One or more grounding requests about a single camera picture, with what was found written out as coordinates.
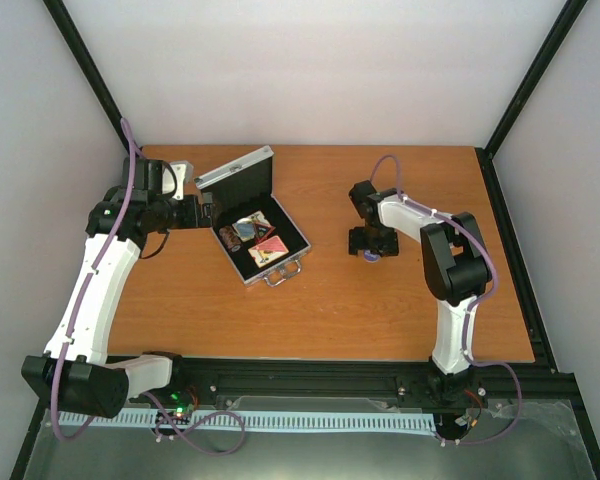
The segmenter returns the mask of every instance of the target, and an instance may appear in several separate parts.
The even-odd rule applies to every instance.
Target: card
[[[262,268],[274,260],[285,256],[289,253],[289,250],[280,237],[276,235],[251,247],[249,253],[258,267]]]
[[[241,218],[233,224],[233,229],[243,242],[253,240],[254,238],[256,238],[257,241],[259,238],[263,238],[262,230],[266,230],[267,227],[269,227],[271,231],[273,230],[273,227],[271,227],[271,224],[260,210],[248,217]]]

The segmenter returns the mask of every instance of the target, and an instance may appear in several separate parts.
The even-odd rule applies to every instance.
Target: robotic arm
[[[463,324],[467,307],[482,295],[491,280],[487,265],[475,247],[453,227],[425,208],[415,208],[398,196],[396,189],[377,192],[370,181],[356,183],[349,192],[364,227],[349,232],[349,253],[395,256],[398,254],[396,230],[422,245],[424,274],[429,291],[438,303],[438,328],[432,361],[443,376],[457,375],[469,368],[465,354],[471,353],[474,309],[468,322],[465,352]],[[469,213],[451,217],[482,245],[478,224]],[[452,247],[460,247],[454,254]]]
[[[127,159],[123,185],[128,178],[128,169]],[[212,226],[210,196],[204,195],[200,204],[196,195],[184,195],[184,184],[191,180],[192,174],[193,167],[188,162],[167,164],[161,160],[137,160],[129,206],[96,271],[92,264],[122,207],[125,188],[110,189],[89,214],[82,268],[69,305],[43,355],[28,356],[22,366],[22,376],[47,406],[51,401],[56,362],[67,341],[70,345],[62,366],[59,410],[112,418],[127,399],[165,387],[172,381],[174,361],[177,362],[179,357],[148,353],[106,364],[107,343],[125,281],[140,257],[149,233]],[[82,292],[74,332],[67,339],[71,312],[89,274],[93,274],[89,288]]]

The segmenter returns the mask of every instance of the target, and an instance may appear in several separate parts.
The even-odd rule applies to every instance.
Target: orange wooden board
[[[189,160],[203,174],[259,146],[148,146],[150,158]],[[400,255],[370,264],[347,253],[362,225],[347,193],[376,160],[399,156],[403,188],[441,211],[475,215],[501,277],[478,309],[478,359],[531,362],[520,307],[473,148],[273,146],[274,192],[312,244],[303,271],[276,288],[245,287],[208,229],[173,231],[157,257],[138,261],[118,306],[112,354],[166,350],[190,356],[426,360],[436,302],[424,282],[420,246],[400,236]],[[394,186],[385,162],[374,184]],[[188,193],[196,193],[193,182]],[[153,235],[146,247],[159,243]]]

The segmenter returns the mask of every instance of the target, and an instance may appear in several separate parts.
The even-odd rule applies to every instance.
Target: gray wall
[[[66,3],[146,143],[483,145],[564,0]]]
[[[75,282],[122,146],[41,1],[0,1],[0,479],[35,406],[20,377]]]
[[[575,372],[600,442],[600,0],[495,163],[559,365]]]

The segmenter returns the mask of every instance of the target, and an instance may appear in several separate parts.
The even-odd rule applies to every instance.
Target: black cable
[[[170,234],[171,234],[171,230],[167,230],[166,233],[164,234],[164,237],[162,238],[162,243],[156,249],[156,251],[153,252],[151,255],[147,255],[146,257],[143,257],[142,254],[140,254],[140,260],[149,260],[150,258],[153,258],[156,255],[158,255],[162,251],[162,249],[164,248],[164,246],[167,244],[167,240],[169,240],[169,235]]]

